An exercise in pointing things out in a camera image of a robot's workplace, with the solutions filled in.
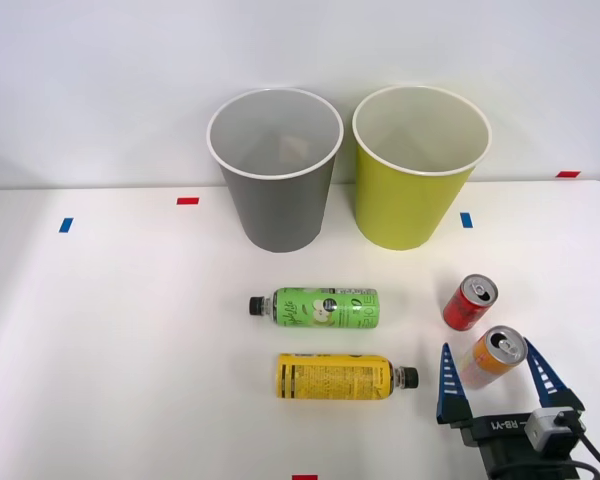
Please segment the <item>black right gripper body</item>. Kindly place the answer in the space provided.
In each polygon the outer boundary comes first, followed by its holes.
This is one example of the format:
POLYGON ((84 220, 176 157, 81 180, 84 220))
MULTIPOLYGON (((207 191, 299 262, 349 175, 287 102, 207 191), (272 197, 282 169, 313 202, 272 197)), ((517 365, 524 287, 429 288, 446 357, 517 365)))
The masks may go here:
POLYGON ((458 426, 480 450, 490 479, 577 479, 588 467, 571 457, 581 430, 577 412, 531 412, 474 417, 458 426))

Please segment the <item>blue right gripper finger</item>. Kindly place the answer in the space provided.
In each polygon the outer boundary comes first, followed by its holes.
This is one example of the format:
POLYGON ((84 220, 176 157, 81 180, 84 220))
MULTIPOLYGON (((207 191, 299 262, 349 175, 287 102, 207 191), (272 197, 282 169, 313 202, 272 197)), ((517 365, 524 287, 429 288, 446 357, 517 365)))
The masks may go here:
POLYGON ((541 355, 528 338, 526 362, 542 408, 571 408, 582 414, 586 408, 581 399, 557 375, 549 362, 541 355))
POLYGON ((436 421, 439 425, 470 426, 473 419, 450 346, 444 343, 440 357, 436 421))

